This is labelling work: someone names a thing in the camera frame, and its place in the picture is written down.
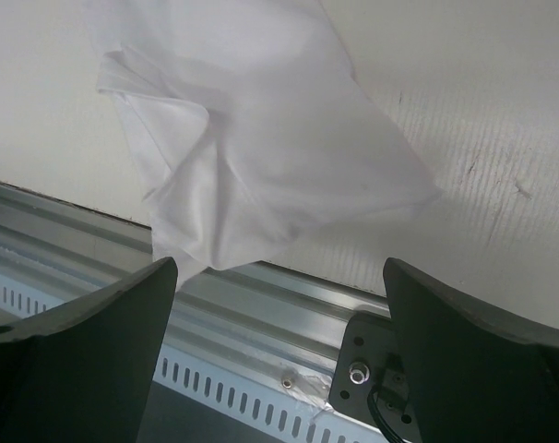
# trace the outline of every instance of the metal frame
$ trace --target metal frame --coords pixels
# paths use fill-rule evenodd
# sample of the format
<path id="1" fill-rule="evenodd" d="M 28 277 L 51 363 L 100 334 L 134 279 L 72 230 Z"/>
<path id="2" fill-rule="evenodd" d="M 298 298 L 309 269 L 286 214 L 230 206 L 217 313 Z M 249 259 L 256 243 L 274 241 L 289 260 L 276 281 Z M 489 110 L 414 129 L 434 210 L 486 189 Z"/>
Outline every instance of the metal frame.
<path id="1" fill-rule="evenodd" d="M 150 250 L 146 227 L 0 185 L 8 312 L 25 317 L 117 281 L 149 264 Z M 326 407 L 359 309 L 388 317 L 382 297 L 272 265 L 205 271 L 176 296 L 155 380 L 284 441 L 380 441 Z"/>

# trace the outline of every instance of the black plastic part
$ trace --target black plastic part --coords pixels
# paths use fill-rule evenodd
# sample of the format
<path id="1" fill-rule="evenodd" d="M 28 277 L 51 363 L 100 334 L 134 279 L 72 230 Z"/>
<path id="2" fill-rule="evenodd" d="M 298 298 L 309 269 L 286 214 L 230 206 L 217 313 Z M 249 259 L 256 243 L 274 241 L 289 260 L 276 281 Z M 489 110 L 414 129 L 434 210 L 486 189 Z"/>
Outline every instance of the black plastic part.
<path id="1" fill-rule="evenodd" d="M 0 442 L 134 442 L 177 279 L 165 258 L 0 327 Z"/>
<path id="2" fill-rule="evenodd" d="M 354 362 L 370 369 L 370 379 L 361 385 L 350 380 Z M 420 442 L 390 321 L 358 312 L 345 329 L 328 401 L 337 412 L 375 427 L 367 406 L 368 394 L 375 384 L 379 385 L 377 406 L 388 424 L 401 437 Z"/>
<path id="3" fill-rule="evenodd" d="M 559 442 L 558 329 L 400 260 L 384 280 L 424 443 Z"/>

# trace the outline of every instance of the white backdrop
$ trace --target white backdrop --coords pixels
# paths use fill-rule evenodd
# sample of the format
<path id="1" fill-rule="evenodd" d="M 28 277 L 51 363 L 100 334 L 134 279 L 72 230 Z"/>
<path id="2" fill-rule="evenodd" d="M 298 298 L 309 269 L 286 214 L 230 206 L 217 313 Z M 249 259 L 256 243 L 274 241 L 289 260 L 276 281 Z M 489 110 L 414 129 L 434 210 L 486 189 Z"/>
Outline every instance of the white backdrop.
<path id="1" fill-rule="evenodd" d="M 559 327 L 559 0 L 323 4 L 445 194 L 413 222 L 329 227 L 273 261 L 381 293 L 401 257 Z M 147 222 L 79 8 L 0 0 L 0 180 Z"/>

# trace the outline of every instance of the bolt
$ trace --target bolt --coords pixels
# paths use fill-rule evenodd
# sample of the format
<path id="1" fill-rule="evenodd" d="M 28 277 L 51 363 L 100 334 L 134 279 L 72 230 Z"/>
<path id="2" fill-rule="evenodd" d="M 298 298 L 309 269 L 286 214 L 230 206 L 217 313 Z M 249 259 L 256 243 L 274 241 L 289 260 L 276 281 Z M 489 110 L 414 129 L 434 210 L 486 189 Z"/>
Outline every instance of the bolt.
<path id="1" fill-rule="evenodd" d="M 350 366 L 350 380 L 355 385 L 362 385 L 370 378 L 370 368 L 361 363 L 353 362 Z"/>

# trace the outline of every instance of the black mounting plate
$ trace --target black mounting plate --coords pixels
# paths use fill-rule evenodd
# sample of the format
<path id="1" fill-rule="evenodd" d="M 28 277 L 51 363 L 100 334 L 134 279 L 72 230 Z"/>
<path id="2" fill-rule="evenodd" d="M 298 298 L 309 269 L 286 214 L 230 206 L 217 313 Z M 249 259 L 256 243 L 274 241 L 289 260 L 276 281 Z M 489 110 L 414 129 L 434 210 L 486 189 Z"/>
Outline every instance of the black mounting plate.
<path id="1" fill-rule="evenodd" d="M 350 366 L 354 362 L 370 369 L 370 378 L 365 383 L 351 381 Z M 404 439 L 421 442 L 391 322 L 375 314 L 358 312 L 345 329 L 328 401 L 335 411 L 375 427 L 367 406 L 375 383 L 381 385 L 378 410 L 388 424 Z"/>

